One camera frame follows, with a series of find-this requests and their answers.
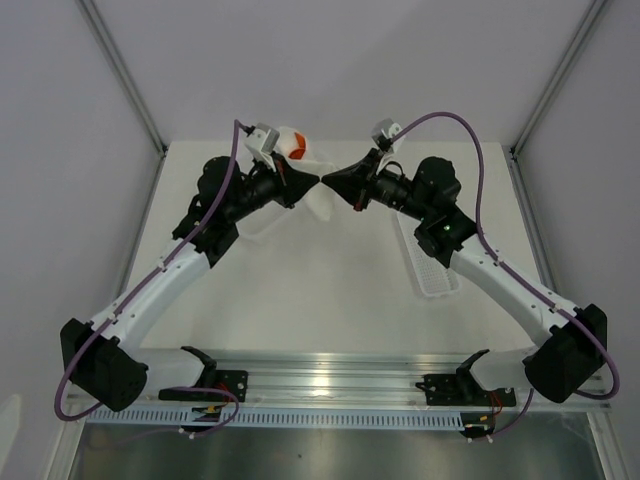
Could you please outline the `orange plastic spoon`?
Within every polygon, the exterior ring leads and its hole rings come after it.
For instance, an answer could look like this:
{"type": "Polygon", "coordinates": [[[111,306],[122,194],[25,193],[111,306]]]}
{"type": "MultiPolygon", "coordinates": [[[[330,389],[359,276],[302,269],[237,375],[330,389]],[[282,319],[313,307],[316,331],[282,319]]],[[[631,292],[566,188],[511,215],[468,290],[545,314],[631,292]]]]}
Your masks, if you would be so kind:
{"type": "Polygon", "coordinates": [[[307,152],[307,140],[304,135],[299,132],[293,134],[293,144],[288,154],[290,159],[301,160],[307,152]]]}

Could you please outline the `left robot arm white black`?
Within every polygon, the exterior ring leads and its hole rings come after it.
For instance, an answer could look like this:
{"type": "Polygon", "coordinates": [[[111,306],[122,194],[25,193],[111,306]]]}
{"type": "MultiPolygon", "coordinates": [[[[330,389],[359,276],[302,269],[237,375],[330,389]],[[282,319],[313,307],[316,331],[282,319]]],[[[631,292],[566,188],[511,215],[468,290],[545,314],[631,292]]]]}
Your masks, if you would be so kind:
{"type": "Polygon", "coordinates": [[[239,237],[240,220],[271,202],[292,208],[319,181],[319,175],[293,168],[282,156],[276,156],[273,168],[255,161],[248,173],[228,156],[206,162],[197,193],[152,271],[91,320],[71,319],[61,329],[61,382],[115,412],[146,393],[169,401],[219,400],[214,359],[191,346],[143,353],[142,340],[165,310],[222,259],[239,237]]]}

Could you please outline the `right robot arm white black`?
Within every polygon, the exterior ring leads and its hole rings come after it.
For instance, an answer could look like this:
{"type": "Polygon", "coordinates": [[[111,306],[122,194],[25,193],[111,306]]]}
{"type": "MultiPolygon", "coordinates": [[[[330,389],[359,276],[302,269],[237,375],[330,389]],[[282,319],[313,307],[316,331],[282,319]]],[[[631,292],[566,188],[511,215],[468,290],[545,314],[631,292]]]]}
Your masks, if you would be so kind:
{"type": "Polygon", "coordinates": [[[594,304],[580,308],[510,266],[458,207],[461,184],[450,161],[428,157],[412,178],[382,169],[380,162],[373,149],[322,182],[357,211],[375,201],[417,220],[420,249],[480,288],[532,342],[474,354],[456,380],[458,395],[472,404],[508,387],[531,388],[554,403],[582,395],[583,384],[606,362],[606,314],[594,304]]]}

